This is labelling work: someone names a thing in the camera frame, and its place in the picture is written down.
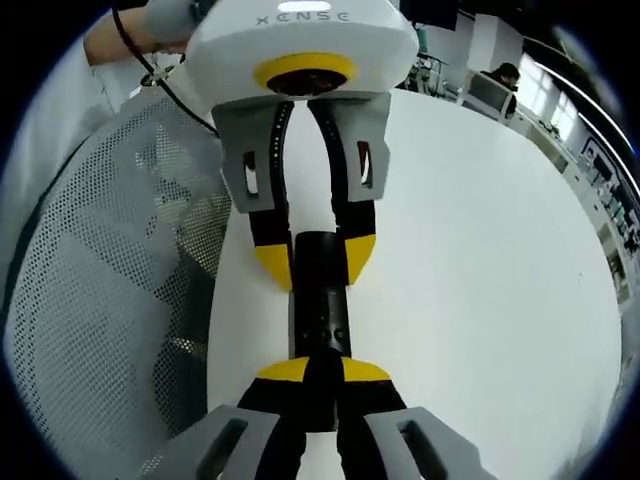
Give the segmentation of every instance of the black cable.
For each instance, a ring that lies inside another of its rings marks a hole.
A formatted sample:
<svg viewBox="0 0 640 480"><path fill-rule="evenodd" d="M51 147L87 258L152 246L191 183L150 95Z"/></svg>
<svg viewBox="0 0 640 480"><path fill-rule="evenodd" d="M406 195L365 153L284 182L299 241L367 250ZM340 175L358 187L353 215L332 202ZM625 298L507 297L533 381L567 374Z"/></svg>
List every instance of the black cable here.
<svg viewBox="0 0 640 480"><path fill-rule="evenodd" d="M112 11L112 15L113 15L113 22L116 25L116 29L118 30L118 33L120 34L120 38L122 39L122 42L126 45L126 47L129 49L129 51L132 53L132 55L142 64L142 66L145 68L145 70L147 70L147 72L149 72L149 75L151 75L151 76L156 75L155 69L151 66L151 64L149 62L147 62L147 60L144 58L144 55L142 55L142 52L140 52L140 49L138 48L138 46L133 42L133 40L131 40L131 37L129 36L129 34L124 29L124 25L122 25L122 19L120 18L120 13L118 12L118 9L116 7L113 7L111 9L111 11ZM156 80L156 84L159 85L160 88L162 88L166 92L166 94L169 96L169 98L171 98L171 100L173 100L175 102L175 104L178 107L180 107L187 115L189 115L196 122L198 122L200 125L202 125L207 130L209 130L211 133L213 133L216 136L216 138L220 138L220 134L218 133L218 130L216 130L214 127L209 125L202 118L200 118L198 115L193 113L189 109L189 107L187 107L184 103L182 103L182 100L180 100L176 96L176 94L173 93L173 91L171 90L169 85L167 85L167 82L165 82L162 78L159 78L159 79Z"/></svg>

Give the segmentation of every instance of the white tabletop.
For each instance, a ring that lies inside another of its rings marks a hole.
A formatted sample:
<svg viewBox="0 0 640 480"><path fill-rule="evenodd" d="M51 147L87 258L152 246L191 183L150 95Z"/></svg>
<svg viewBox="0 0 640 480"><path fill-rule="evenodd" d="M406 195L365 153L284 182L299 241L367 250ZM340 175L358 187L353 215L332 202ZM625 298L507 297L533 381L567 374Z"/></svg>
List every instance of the white tabletop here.
<svg viewBox="0 0 640 480"><path fill-rule="evenodd" d="M577 198L527 139L474 112L394 91L377 245L349 291L353 355L389 371L501 479L550 478L595 444L620 370L613 282ZM285 143L294 232L333 228L326 150L304 107ZM286 359L288 297L233 212L209 339L209 407ZM298 476L343 478L334 434Z"/></svg>

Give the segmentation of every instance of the black cylindrical object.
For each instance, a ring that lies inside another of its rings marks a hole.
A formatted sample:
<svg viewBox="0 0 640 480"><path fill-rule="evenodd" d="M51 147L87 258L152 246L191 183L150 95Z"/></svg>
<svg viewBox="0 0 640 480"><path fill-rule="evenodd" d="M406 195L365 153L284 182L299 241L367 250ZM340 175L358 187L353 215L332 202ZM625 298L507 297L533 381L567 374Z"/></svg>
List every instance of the black cylindrical object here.
<svg viewBox="0 0 640 480"><path fill-rule="evenodd" d="M327 348L350 357L344 242L334 232L300 233L293 263L295 357Z"/></svg>

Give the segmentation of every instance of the white sleeve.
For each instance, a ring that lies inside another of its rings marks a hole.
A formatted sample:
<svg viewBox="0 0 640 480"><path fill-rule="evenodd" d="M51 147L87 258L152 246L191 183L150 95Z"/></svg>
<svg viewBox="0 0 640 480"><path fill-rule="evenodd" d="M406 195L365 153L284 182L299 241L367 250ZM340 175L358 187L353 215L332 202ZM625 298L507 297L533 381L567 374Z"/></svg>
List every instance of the white sleeve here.
<svg viewBox="0 0 640 480"><path fill-rule="evenodd" d="M69 155L120 109L144 74L135 59L92 68L83 40L33 98L0 180L0 305L18 239L38 200Z"/></svg>

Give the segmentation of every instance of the window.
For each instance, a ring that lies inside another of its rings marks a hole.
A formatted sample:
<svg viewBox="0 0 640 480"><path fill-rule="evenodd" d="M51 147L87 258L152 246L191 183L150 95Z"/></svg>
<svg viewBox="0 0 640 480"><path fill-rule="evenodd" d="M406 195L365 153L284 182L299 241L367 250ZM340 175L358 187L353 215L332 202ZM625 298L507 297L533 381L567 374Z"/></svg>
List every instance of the window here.
<svg viewBox="0 0 640 480"><path fill-rule="evenodd" d="M551 76L538 67L528 55L522 56L519 70L518 102L537 116L541 116L551 90Z"/></svg>
<svg viewBox="0 0 640 480"><path fill-rule="evenodd" d="M551 117L551 123L558 127L560 140L563 142L567 141L569 135L571 135L571 130L573 130L576 124L577 118L578 110L575 105L571 103L571 100L569 100L569 97L567 97L564 92L560 92L558 106L555 112L553 112L553 117Z"/></svg>

